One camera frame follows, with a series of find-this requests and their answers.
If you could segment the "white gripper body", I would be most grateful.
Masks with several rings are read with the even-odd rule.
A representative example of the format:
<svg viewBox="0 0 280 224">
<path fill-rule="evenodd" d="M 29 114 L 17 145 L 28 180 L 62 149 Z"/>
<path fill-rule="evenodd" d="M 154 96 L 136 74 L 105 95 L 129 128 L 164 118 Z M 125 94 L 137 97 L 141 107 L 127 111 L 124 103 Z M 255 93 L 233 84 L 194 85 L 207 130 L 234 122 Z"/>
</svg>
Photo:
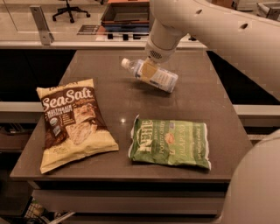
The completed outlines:
<svg viewBox="0 0 280 224">
<path fill-rule="evenodd" d="M 168 61 L 185 35 L 185 31 L 163 25 L 155 19 L 145 46 L 147 57 L 155 63 Z"/>
</svg>

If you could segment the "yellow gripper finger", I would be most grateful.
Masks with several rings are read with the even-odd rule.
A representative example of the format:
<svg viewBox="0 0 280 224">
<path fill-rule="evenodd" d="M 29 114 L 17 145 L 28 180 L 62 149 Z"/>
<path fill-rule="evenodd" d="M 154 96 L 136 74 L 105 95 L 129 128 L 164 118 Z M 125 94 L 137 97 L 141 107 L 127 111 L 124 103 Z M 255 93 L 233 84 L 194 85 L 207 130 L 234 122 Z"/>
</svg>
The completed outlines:
<svg viewBox="0 0 280 224">
<path fill-rule="evenodd" d="M 155 63 L 150 60 L 146 60 L 142 66 L 142 79 L 144 81 L 150 81 L 157 70 L 158 66 Z"/>
</svg>

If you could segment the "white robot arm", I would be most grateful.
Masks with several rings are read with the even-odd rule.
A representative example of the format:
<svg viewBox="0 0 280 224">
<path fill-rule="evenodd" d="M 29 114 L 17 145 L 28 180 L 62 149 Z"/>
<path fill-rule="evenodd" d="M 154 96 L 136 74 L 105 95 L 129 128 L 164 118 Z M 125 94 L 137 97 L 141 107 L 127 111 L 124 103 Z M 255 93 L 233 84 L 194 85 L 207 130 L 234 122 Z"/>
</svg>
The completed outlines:
<svg viewBox="0 0 280 224">
<path fill-rule="evenodd" d="M 167 61 L 189 34 L 279 96 L 279 23 L 207 0 L 150 0 L 154 23 L 146 52 Z M 221 224 L 280 224 L 280 132 L 266 136 L 238 164 Z"/>
</svg>

